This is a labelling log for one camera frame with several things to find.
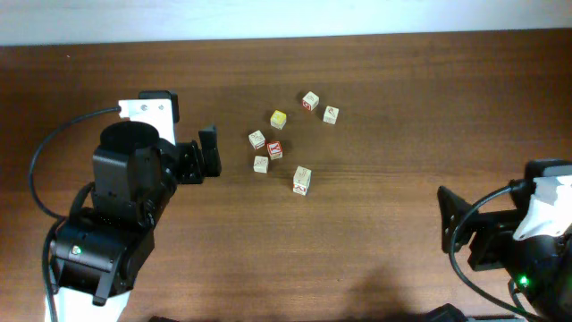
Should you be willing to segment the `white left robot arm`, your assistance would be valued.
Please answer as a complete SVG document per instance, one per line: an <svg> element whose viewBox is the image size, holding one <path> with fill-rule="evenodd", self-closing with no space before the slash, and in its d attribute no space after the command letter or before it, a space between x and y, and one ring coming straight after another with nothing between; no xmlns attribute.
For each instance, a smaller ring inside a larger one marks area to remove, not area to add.
<svg viewBox="0 0 572 322"><path fill-rule="evenodd" d="M68 216L50 228L43 247L47 321L116 321L145 261L154 231L178 186L222 171L217 130L179 142L178 97L148 90L114 108L93 155L94 179Z"/></svg>

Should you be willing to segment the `wooden block red top leaf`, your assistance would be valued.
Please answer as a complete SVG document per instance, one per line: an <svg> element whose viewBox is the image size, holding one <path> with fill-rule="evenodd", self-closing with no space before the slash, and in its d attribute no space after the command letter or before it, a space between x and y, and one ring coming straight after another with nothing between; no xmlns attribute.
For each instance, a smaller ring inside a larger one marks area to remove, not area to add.
<svg viewBox="0 0 572 322"><path fill-rule="evenodd" d="M303 166L298 166L293 176L292 189L295 193L306 196L311 183L312 171Z"/></svg>

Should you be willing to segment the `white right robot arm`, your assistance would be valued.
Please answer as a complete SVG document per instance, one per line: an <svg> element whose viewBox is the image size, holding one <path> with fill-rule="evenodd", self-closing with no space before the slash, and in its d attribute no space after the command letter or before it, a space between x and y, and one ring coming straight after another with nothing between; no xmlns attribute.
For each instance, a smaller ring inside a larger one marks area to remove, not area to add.
<svg viewBox="0 0 572 322"><path fill-rule="evenodd" d="M531 321L571 319L571 163L539 159L524 176L473 204L441 186L442 251L457 277L489 302ZM470 249L475 272L505 270L512 295L532 306L507 303L480 288L460 268L456 254Z"/></svg>

